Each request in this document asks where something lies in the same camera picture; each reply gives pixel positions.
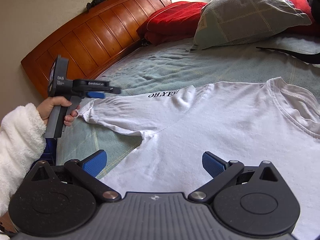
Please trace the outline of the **left hand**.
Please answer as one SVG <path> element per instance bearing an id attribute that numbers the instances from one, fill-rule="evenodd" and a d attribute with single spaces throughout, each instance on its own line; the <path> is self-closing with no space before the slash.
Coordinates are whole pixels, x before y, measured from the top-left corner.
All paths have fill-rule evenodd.
<path id="1" fill-rule="evenodd" d="M 37 111 L 40 115 L 40 118 L 44 122 L 45 125 L 48 124 L 49 118 L 53 115 L 53 110 L 59 110 L 62 107 L 71 107 L 72 103 L 68 101 L 63 96 L 56 96 L 56 97 L 48 97 L 43 102 L 41 102 L 37 107 Z M 78 110 L 80 106 L 77 106 L 76 109 L 72 110 L 71 113 L 67 114 L 64 117 L 63 123 L 66 126 L 71 126 L 72 122 L 78 116 Z"/>

